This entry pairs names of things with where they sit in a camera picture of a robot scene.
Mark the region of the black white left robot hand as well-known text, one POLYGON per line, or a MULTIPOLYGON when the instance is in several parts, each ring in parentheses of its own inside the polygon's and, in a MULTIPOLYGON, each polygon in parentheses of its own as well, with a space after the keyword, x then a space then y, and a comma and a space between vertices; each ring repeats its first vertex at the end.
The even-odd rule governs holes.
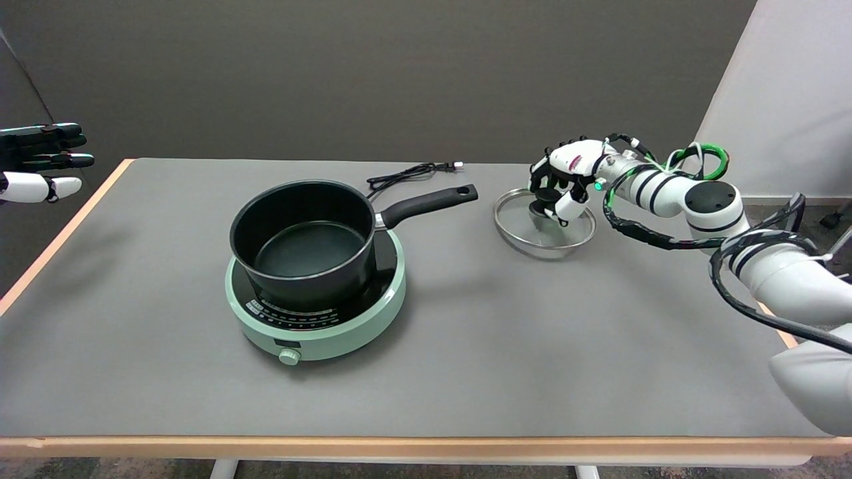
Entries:
POLYGON ((83 181, 46 172, 94 166, 91 154, 77 154, 87 143, 76 122, 55 122, 1 130, 1 203, 54 204, 76 194, 83 181))

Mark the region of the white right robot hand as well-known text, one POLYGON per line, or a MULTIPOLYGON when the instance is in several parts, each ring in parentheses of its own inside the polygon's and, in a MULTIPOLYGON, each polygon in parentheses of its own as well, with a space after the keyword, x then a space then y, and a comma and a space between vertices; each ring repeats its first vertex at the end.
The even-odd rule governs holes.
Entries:
POLYGON ((603 140, 586 136, 545 148, 544 157, 530 167, 527 190, 535 196, 532 214, 568 226, 586 209, 588 187, 598 181, 602 165, 619 154, 603 140))

